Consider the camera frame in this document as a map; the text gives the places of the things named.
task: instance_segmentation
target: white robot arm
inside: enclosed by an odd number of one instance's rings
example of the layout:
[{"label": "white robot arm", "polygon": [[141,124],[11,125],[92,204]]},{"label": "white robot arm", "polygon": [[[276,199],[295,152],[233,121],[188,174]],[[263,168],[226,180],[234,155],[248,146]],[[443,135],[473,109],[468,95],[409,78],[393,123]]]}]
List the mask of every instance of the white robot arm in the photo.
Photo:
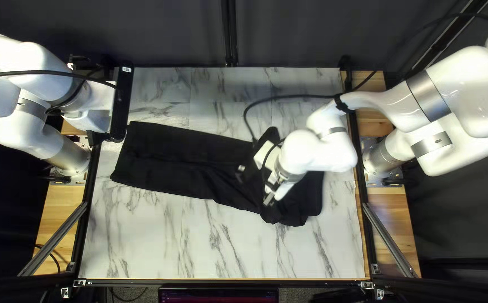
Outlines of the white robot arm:
[{"label": "white robot arm", "polygon": [[[71,70],[46,48],[0,35],[0,72]],[[65,176],[83,173],[89,153],[45,124],[51,106],[69,100],[64,118],[83,130],[109,128],[113,89],[81,79],[57,75],[0,77],[0,144],[45,160]]]},{"label": "white robot arm", "polygon": [[[364,153],[370,173],[412,158],[431,176],[476,162],[488,156],[488,40],[486,47],[466,47],[388,91],[351,92],[340,101],[350,109],[374,108],[396,127]],[[309,170],[341,172],[356,165],[338,107],[339,100],[332,101],[311,114],[309,130],[292,132],[271,155],[277,159],[266,193],[279,200]]]}]

